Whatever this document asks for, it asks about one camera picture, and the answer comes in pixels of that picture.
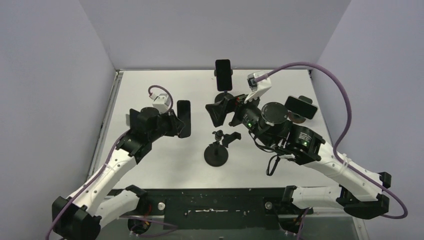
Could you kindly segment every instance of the gray wall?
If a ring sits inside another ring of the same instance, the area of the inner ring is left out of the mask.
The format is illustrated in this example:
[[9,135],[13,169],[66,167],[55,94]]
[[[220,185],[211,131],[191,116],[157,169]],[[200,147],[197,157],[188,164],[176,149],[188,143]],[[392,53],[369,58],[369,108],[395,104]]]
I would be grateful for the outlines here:
[[80,0],[117,69],[316,62],[351,0]]
[[87,177],[115,71],[78,0],[1,1],[0,33],[0,238],[40,240]]
[[[370,238],[421,239],[423,230],[424,6],[422,0],[353,0],[318,63],[340,78],[353,122],[340,150],[364,167],[392,174],[408,206],[403,220],[366,221]],[[312,75],[333,141],[346,122],[333,82]],[[391,200],[390,213],[401,214]]]

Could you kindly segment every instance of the bolt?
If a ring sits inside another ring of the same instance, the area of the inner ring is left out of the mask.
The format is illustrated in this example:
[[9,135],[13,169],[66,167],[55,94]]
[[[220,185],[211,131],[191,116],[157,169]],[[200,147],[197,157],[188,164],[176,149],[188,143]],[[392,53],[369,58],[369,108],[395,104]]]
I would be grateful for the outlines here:
[[265,203],[265,208],[266,208],[266,209],[268,209],[268,210],[273,209],[273,204],[272,204],[272,202],[267,201],[267,202]]
[[159,202],[157,204],[157,209],[159,209],[160,211],[164,210],[165,209],[165,203]]

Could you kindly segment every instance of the purple cable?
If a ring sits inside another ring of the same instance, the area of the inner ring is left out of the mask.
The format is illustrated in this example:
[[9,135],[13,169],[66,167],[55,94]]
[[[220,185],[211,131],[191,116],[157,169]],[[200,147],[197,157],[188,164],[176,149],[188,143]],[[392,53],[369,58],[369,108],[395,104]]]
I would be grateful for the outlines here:
[[115,141],[115,143],[113,144],[112,148],[109,151],[109,154],[107,155],[106,161],[104,162],[104,164],[101,166],[100,170],[97,172],[97,174],[89,181],[85,184],[85,186],[83,188],[81,188],[81,190],[79,190],[75,196],[73,196],[68,203],[62,208],[62,210],[60,210],[59,214],[56,216],[56,218],[53,220],[53,222],[51,223],[50,229],[48,230],[47,234],[45,235],[45,240],[49,240],[49,236],[50,233],[53,231],[53,228],[55,227],[55,225],[58,223],[59,219],[62,217],[62,215],[64,214],[64,212],[69,208],[69,206],[72,204],[73,201],[75,201],[75,199],[77,199],[92,183],[94,183],[94,181],[96,181],[99,176],[103,173],[103,171],[106,168],[106,165],[109,163],[109,161],[111,160],[112,157],[112,153],[115,150],[116,145],[118,144],[118,142],[121,140],[121,138],[127,133],[128,131],[124,132],[121,136],[118,137],[118,139]]
[[306,208],[306,209],[305,209],[305,212],[304,212],[304,213],[303,213],[303,215],[302,215],[302,220],[300,220],[299,231],[297,232],[297,237],[296,237],[296,239],[297,239],[297,240],[302,239],[302,238],[301,238],[301,232],[302,232],[302,228],[303,228],[303,226],[304,226],[304,222],[305,222],[306,214],[308,214],[309,209],[310,209],[310,208]]
[[163,226],[168,226],[168,227],[172,227],[172,229],[170,229],[169,231],[166,232],[161,232],[161,233],[155,233],[155,234],[140,234],[138,235],[141,238],[155,238],[155,237],[159,237],[159,236],[163,236],[163,235],[167,235],[170,234],[174,231],[176,231],[178,229],[178,226],[174,225],[174,224],[170,224],[170,223],[166,223],[166,222],[161,222],[161,221],[156,221],[156,220],[151,220],[151,219],[147,219],[144,217],[137,217],[137,216],[120,216],[121,218],[125,218],[125,219],[134,219],[134,220],[140,220],[143,222],[149,222],[149,223],[153,223],[153,224],[160,224]]
[[154,89],[154,88],[162,89],[166,94],[168,94],[169,99],[171,100],[171,105],[169,106],[169,109],[166,111],[166,113],[171,111],[172,107],[174,106],[174,99],[172,98],[171,93],[166,88],[164,88],[163,86],[151,85],[147,89],[149,97],[150,97],[150,95],[152,95],[152,89]]
[[[335,158],[342,164],[344,164],[344,160],[340,158],[339,154],[337,153],[337,147],[339,146],[340,142],[342,141],[342,139],[345,137],[345,135],[348,133],[348,130],[351,126],[351,122],[352,122],[352,107],[351,107],[351,102],[349,101],[348,98],[348,93],[346,92],[345,88],[343,87],[342,83],[339,81],[339,79],[332,74],[329,70],[327,70],[325,67],[318,65],[316,63],[311,63],[311,62],[306,62],[306,61],[298,61],[298,62],[292,62],[292,63],[288,63],[286,65],[280,66],[260,77],[257,77],[255,79],[255,82],[260,82],[266,78],[268,78],[269,76],[277,73],[280,70],[283,69],[287,69],[290,67],[295,67],[295,66],[306,66],[306,67],[311,67],[314,69],[317,69],[321,72],[323,72],[325,75],[327,75],[331,80],[333,80],[333,82],[337,85],[338,89],[340,90],[341,95],[343,96],[344,99],[344,103],[346,105],[346,110],[347,110],[347,122],[346,122],[346,126],[344,127],[343,132],[341,133],[341,135],[338,137],[337,141],[335,141],[334,144],[334,148],[333,148],[333,154],[335,156]],[[381,184],[379,184],[378,182],[374,181],[373,179],[369,178],[367,175],[363,174],[362,172],[360,172],[359,170],[357,170],[356,168],[354,168],[351,165],[347,166],[349,169],[351,169],[352,171],[354,171],[355,173],[357,173],[358,175],[360,175],[361,177],[363,177],[364,179],[370,181],[372,184],[376,185],[377,187],[379,187],[383,192],[388,193],[392,198],[394,198],[402,207],[403,209],[403,214],[402,215],[398,215],[398,216],[392,216],[392,215],[387,215],[387,214],[383,214],[381,215],[382,217],[388,218],[388,219],[404,219],[408,216],[408,209],[407,206],[402,202],[402,200],[396,196],[392,191],[390,191],[389,189],[387,189],[386,187],[382,186]]]

